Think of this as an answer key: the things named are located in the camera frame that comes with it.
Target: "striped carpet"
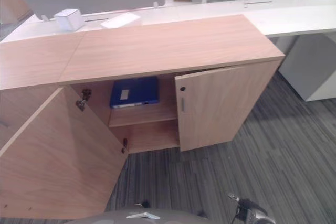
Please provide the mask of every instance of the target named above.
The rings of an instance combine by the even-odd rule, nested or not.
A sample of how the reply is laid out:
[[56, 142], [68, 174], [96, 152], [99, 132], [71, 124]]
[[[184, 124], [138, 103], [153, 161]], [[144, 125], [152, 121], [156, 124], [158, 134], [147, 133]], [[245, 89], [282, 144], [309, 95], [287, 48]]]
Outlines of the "striped carpet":
[[305, 103], [277, 73], [232, 142], [130, 155], [107, 210], [147, 199], [229, 223], [236, 205], [228, 192], [258, 202], [279, 224], [336, 223], [336, 99]]

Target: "metal handle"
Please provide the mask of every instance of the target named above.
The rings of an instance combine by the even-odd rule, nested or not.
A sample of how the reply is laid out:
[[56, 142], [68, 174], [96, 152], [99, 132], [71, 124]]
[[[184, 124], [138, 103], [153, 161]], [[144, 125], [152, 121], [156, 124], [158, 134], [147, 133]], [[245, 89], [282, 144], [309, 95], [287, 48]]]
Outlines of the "metal handle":
[[181, 110], [184, 112], [184, 99], [181, 98]]

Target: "cabinet shelf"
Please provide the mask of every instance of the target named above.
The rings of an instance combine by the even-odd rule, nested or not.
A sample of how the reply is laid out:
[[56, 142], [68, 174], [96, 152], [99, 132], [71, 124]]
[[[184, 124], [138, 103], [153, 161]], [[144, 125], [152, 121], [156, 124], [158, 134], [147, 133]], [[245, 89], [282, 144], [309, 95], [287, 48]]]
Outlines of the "cabinet shelf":
[[177, 119], [175, 82], [171, 75], [158, 76], [159, 103], [111, 109], [110, 127]]
[[174, 148], [180, 145], [177, 120], [113, 127], [111, 131], [120, 141], [127, 138], [130, 153]]

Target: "wooden countertop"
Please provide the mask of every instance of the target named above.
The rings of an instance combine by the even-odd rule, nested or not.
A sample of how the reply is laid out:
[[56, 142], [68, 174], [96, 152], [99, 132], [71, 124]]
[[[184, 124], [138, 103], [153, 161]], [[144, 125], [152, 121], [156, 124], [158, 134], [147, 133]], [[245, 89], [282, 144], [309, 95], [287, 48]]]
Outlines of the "wooden countertop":
[[200, 70], [282, 58], [243, 15], [0, 44], [0, 89]]

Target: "cabinet door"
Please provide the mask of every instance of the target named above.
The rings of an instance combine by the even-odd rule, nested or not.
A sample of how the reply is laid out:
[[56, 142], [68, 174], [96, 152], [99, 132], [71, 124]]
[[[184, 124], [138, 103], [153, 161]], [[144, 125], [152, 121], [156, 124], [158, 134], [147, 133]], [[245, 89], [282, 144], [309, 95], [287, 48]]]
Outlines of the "cabinet door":
[[280, 61], [175, 77], [181, 150], [231, 141]]
[[56, 89], [49, 84], [0, 91], [0, 149]]
[[0, 150], [2, 217], [104, 212], [127, 151], [71, 87], [58, 88]]

